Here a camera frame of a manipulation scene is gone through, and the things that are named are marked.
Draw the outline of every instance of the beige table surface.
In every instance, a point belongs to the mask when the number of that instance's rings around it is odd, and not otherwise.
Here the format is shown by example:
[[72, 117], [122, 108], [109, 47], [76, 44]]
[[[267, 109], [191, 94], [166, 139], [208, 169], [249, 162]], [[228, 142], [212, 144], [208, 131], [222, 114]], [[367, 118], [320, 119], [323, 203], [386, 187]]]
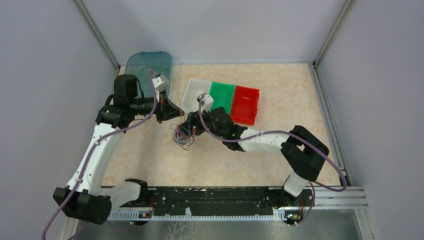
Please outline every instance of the beige table surface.
[[[260, 89], [253, 129], [289, 131], [302, 125], [330, 146], [307, 64], [174, 65], [169, 98], [175, 104], [181, 105], [189, 79]], [[149, 186], [281, 186], [292, 171], [282, 155], [231, 151], [207, 133], [198, 137], [207, 140], [204, 147], [182, 150], [169, 128], [180, 122], [175, 118], [159, 124], [152, 117], [128, 131], [112, 155], [102, 184], [114, 186], [135, 178]], [[318, 181], [340, 185], [327, 162]]]

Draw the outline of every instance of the gray wall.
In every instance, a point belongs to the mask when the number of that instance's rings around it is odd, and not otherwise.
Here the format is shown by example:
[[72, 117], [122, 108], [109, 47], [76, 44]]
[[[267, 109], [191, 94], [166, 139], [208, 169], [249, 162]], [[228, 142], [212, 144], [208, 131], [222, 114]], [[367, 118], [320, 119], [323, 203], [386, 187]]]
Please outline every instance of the gray wall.
[[344, 0], [86, 0], [118, 62], [166, 51], [176, 63], [312, 61]]
[[383, 240], [423, 239], [424, 1], [358, 1], [319, 70]]
[[0, 1], [0, 46], [0, 239], [40, 239], [115, 71], [69, 0]]

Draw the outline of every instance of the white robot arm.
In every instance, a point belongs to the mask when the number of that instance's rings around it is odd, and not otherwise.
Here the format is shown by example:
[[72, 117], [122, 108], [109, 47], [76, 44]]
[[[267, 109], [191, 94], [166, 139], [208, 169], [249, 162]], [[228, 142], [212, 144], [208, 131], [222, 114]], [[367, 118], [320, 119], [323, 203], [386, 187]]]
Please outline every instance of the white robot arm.
[[[181, 109], [169, 101], [166, 96], [165, 89], [169, 85], [168, 79], [154, 73], [152, 82], [155, 88], [154, 97], [137, 99], [135, 98], [137, 96], [137, 77], [120, 75], [116, 78], [114, 94], [110, 96], [106, 105], [98, 113], [93, 136], [78, 169], [65, 188], [57, 187], [54, 191], [53, 198], [58, 205], [61, 205], [77, 185], [75, 192], [62, 209], [68, 217], [102, 224], [106, 221], [111, 209], [130, 201], [147, 198], [147, 183], [142, 180], [127, 179], [124, 183], [114, 187], [101, 187], [112, 153], [125, 133], [112, 134], [102, 141], [99, 141], [99, 138], [116, 130], [127, 128], [134, 120], [135, 115], [145, 116], [151, 112], [153, 98], [156, 98], [158, 103], [154, 111], [158, 122], [181, 115]], [[113, 99], [113, 105], [109, 104], [111, 99]], [[86, 163], [93, 145], [97, 146]], [[85, 164], [87, 164], [85, 171], [79, 179]]]
[[[58, 205], [61, 205], [76, 186], [75, 192], [62, 209], [68, 217], [102, 224], [107, 220], [111, 209], [131, 201], [137, 200], [146, 203], [149, 201], [148, 186], [145, 181], [127, 179], [124, 183], [114, 187], [101, 187], [101, 184], [112, 153], [125, 134], [120, 132], [109, 135], [110, 133], [117, 129], [126, 129], [134, 120], [135, 115], [146, 116], [147, 113], [154, 111], [156, 120], [161, 123], [179, 117], [183, 113], [166, 95], [165, 89], [169, 81], [163, 75], [155, 73], [152, 82], [155, 88], [154, 97], [135, 98], [137, 96], [137, 77], [120, 75], [116, 78], [114, 94], [98, 112], [94, 133], [83, 160], [66, 187], [57, 187], [54, 191], [53, 198]], [[152, 110], [154, 98], [158, 105]], [[325, 160], [315, 151], [307, 146], [304, 150], [300, 150], [297, 147], [300, 143], [286, 134], [263, 134], [261, 131], [234, 124], [230, 115], [225, 113], [222, 107], [210, 111], [214, 102], [210, 95], [202, 95], [201, 98], [202, 101], [199, 98], [198, 101], [201, 102], [201, 111], [207, 131], [210, 130], [209, 133], [226, 140], [227, 142], [224, 144], [229, 149], [284, 155], [293, 168], [293, 172], [283, 186], [285, 192], [297, 197], [310, 181], [316, 180]], [[190, 112], [187, 120], [179, 126], [179, 129], [189, 137], [193, 134], [200, 135], [206, 131], [198, 111]], [[304, 127], [295, 126], [290, 132], [312, 143], [324, 154], [329, 154], [328, 148]], [[97, 147], [86, 163], [92, 145], [97, 145]], [[87, 164], [85, 171], [79, 178], [85, 164]]]

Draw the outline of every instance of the purple cable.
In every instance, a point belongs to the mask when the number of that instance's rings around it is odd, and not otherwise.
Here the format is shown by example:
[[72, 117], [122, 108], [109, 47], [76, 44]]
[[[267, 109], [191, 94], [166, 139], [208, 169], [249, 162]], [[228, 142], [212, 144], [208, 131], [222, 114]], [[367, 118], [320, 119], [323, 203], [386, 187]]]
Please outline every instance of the purple cable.
[[249, 139], [254, 139], [254, 138], [258, 137], [258, 136], [263, 136], [263, 135], [268, 135], [268, 134], [285, 134], [285, 135], [288, 135], [290, 137], [293, 137], [293, 138], [301, 141], [303, 144], [305, 144], [306, 146], [310, 147], [317, 154], [319, 154], [321, 157], [323, 157], [336, 170], [336, 172], [338, 173], [338, 175], [341, 178], [341, 181], [343, 183], [343, 187], [340, 188], [340, 189], [332, 188], [330, 186], [326, 186], [326, 185], [324, 185], [324, 184], [322, 184], [320, 182], [317, 182], [317, 181], [314, 181], [315, 184], [318, 184], [319, 186], [321, 186], [323, 188], [326, 188], [328, 190], [334, 191], [334, 192], [343, 192], [348, 187], [348, 182], [346, 181], [346, 178], [343, 176], [342, 170], [340, 170], [339, 166], [337, 166], [328, 156], [326, 156], [324, 153], [322, 153], [317, 147], [315, 147], [314, 145], [312, 145], [310, 142], [306, 141], [305, 139], [303, 139], [303, 138], [301, 138], [301, 137], [299, 137], [297, 135], [294, 135], [291, 132], [283, 131], [283, 130], [264, 131], [260, 135], [252, 135], [252, 136], [248, 136], [248, 137], [245, 137], [245, 138], [233, 139], [233, 140], [223, 139], [223, 138], [220, 138], [219, 136], [213, 134], [209, 130], [209, 128], [206, 126], [205, 121], [203, 120], [202, 101], [203, 101], [203, 98], [205, 97], [205, 94], [206, 93], [203, 93], [200, 96], [198, 112], [199, 112], [201, 124], [203, 125], [204, 129], [206, 130], [206, 132], [209, 133], [212, 137], [218, 139], [219, 141], [226, 142], [226, 143], [237, 143], [237, 142], [246, 141], [246, 140], [249, 140]]
[[290, 227], [299, 227], [300, 224], [304, 223], [304, 221], [308, 218], [309, 214], [311, 213], [312, 207], [315, 205], [315, 187], [314, 187], [314, 185], [312, 185], [312, 183], [309, 183], [309, 184], [312, 187], [312, 202], [310, 204], [310, 207], [307, 210], [305, 216], [302, 218], [302, 220], [300, 220], [297, 223], [297, 225], [296, 224], [291, 224]]
[[[150, 75], [150, 71], [152, 71], [152, 69], [150, 69], [150, 68], [147, 68], [146, 69], [148, 78], [150, 79], [151, 88], [153, 89], [153, 92], [155, 92], [156, 91], [155, 90], [155, 85], [153, 84], [153, 80], [152, 80], [152, 76]], [[122, 128], [122, 129], [118, 129], [118, 130], [113, 131], [113, 132], [110, 132], [110, 133], [108, 133], [108, 134], [106, 134], [104, 136], [101, 136], [101, 137], [98, 138], [97, 143], [100, 143], [101, 141], [103, 141], [104, 139], [106, 139], [106, 138], [108, 138], [108, 137], [110, 137], [112, 135], [115, 135], [115, 134], [118, 134], [118, 133], [122, 133], [122, 132], [131, 130], [133, 128], [136, 128], [136, 127], [142, 125], [145, 121], [147, 121], [148, 119], [150, 119], [152, 117], [153, 113], [156, 110], [156, 105], [157, 104], [158, 104], [158, 100], [156, 99], [156, 97], [154, 97], [153, 98], [153, 108], [151, 109], [150, 113], [143, 120], [137, 122], [134, 125], [131, 125], [131, 126], [128, 126], [128, 127]], [[96, 149], [96, 147], [97, 147], [97, 145], [96, 145], [96, 143], [94, 143], [91, 146], [90, 150], [88, 151], [87, 157], [85, 158], [84, 164], [82, 165], [81, 172], [78, 175], [78, 179], [82, 179], [82, 177], [84, 175], [84, 172], [86, 171], [86, 168], [87, 168], [87, 166], [89, 164], [90, 157], [92, 156], [92, 154], [93, 154], [94, 150]], [[62, 202], [62, 204], [57, 208], [57, 210], [50, 217], [50, 219], [48, 220], [48, 222], [45, 225], [44, 229], [42, 230], [41, 240], [46, 240], [47, 231], [49, 230], [49, 228], [52, 225], [52, 223], [55, 220], [55, 218], [62, 211], [62, 209], [64, 208], [64, 206], [69, 202], [69, 200], [71, 199], [72, 195], [74, 195], [74, 193], [77, 190], [77, 188], [78, 188], [79, 185], [80, 185], [80, 181], [77, 181], [75, 183], [75, 185], [73, 186], [72, 190], [70, 191], [70, 193], [65, 198], [65, 200]]]

